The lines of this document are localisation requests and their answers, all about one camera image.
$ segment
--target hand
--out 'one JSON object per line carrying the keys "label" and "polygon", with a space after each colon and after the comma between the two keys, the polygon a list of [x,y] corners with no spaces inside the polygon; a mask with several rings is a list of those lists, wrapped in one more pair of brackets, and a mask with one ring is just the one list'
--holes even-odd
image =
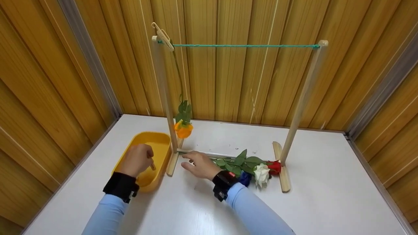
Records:
{"label": "hand", "polygon": [[183,158],[189,159],[190,163],[182,162],[181,166],[192,173],[197,178],[208,179],[210,181],[222,170],[204,153],[191,151],[184,154]]}
{"label": "hand", "polygon": [[132,146],[123,156],[120,167],[116,171],[136,178],[139,173],[154,163],[153,156],[153,149],[147,144]]}

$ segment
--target wooden clothespin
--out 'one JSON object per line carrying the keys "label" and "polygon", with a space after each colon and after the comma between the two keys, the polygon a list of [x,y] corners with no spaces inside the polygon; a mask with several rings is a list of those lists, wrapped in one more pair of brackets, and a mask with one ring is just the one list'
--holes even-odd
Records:
{"label": "wooden clothespin", "polygon": [[170,42],[170,37],[167,35],[167,33],[158,27],[157,23],[152,22],[151,26],[157,31],[157,35],[161,41],[168,47],[169,51],[174,51],[174,47]]}

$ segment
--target wristband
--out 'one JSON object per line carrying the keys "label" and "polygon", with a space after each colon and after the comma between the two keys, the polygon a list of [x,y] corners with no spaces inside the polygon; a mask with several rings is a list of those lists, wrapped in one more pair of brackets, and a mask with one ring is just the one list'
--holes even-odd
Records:
{"label": "wristband", "polygon": [[212,180],[215,184],[213,192],[215,197],[222,202],[228,197],[229,189],[236,183],[238,179],[235,174],[226,170],[220,171]]}
{"label": "wristband", "polygon": [[120,172],[113,172],[103,188],[103,192],[119,197],[124,203],[129,203],[131,197],[135,197],[139,190],[139,186],[135,181],[135,177]]}

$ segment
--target yellow plastic tub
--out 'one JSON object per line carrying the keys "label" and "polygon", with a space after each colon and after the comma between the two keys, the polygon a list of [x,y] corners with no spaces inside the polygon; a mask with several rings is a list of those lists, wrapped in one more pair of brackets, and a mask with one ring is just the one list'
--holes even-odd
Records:
{"label": "yellow plastic tub", "polygon": [[140,143],[148,144],[153,148],[155,170],[153,171],[151,167],[148,167],[136,178],[136,184],[139,185],[140,192],[151,192],[158,188],[161,177],[166,171],[168,160],[171,156],[171,138],[169,135],[159,132],[141,132],[137,134],[131,140],[128,147],[126,147],[123,155],[120,157],[113,171],[117,169],[120,161],[128,149],[131,146],[138,145]]}

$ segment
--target orange rose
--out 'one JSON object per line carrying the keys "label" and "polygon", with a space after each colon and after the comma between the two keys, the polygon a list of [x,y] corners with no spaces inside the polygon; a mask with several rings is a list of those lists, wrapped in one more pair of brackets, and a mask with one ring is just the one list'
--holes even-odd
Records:
{"label": "orange rose", "polygon": [[183,120],[180,120],[174,125],[174,130],[176,131],[177,137],[185,139],[190,136],[193,125],[191,123],[185,125],[183,124]]}

